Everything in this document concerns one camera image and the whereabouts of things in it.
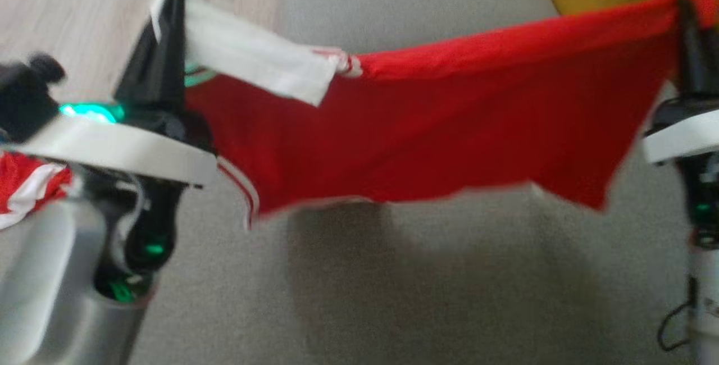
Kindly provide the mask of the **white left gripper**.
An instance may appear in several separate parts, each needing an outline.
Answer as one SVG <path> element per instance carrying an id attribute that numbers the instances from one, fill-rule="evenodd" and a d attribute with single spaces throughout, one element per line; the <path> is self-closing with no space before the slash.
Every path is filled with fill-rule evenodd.
<path id="1" fill-rule="evenodd" d="M 116 86 L 119 104 L 58 106 L 16 142 L 18 155 L 69 171 L 59 201 L 41 209 L 51 226 L 41 235 L 64 223 L 98 232 L 84 267 L 92 289 L 118 303 L 149 293 L 175 251 L 183 194 L 216 170 L 208 125 L 180 108 L 185 50 L 185 0 L 157 0 Z"/>

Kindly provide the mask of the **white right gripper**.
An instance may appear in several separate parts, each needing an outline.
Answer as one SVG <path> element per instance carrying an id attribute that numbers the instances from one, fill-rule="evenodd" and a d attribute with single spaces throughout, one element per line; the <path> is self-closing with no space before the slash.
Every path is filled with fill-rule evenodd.
<path id="1" fill-rule="evenodd" d="M 679 12 L 679 87 L 681 94 L 706 91 L 706 61 L 694 3 L 677 0 Z M 651 165 L 674 165 L 685 188 L 691 242 L 719 248 L 719 96 L 675 97 L 650 117 L 642 141 Z"/>

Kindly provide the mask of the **red numbered shorts white band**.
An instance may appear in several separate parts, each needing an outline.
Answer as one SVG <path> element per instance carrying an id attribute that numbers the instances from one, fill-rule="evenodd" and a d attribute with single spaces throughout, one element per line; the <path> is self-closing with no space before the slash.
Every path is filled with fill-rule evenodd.
<path id="1" fill-rule="evenodd" d="M 0 230 L 65 196 L 72 180 L 65 165 L 0 150 Z"/>

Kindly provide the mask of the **red garment with striped trim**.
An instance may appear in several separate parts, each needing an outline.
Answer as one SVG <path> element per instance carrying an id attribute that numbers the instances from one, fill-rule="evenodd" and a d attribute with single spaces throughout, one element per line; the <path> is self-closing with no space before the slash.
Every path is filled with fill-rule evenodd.
<path id="1" fill-rule="evenodd" d="M 701 28 L 719 0 L 688 0 Z M 359 54 L 319 106 L 221 75 L 188 89 L 255 216 L 534 183 L 595 211 L 668 76 L 680 0 Z"/>

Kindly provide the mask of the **large grey sofa chaise cushion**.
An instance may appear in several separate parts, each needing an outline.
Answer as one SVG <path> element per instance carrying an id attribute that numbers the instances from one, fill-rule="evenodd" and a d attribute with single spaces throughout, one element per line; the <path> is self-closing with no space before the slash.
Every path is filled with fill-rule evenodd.
<path id="1" fill-rule="evenodd" d="M 379 51 L 552 17 L 550 0 L 211 0 L 304 43 Z M 131 365 L 688 365 L 668 166 L 636 149 L 609 211 L 530 188 L 283 212 L 244 230 L 220 175 L 190 191 Z"/>

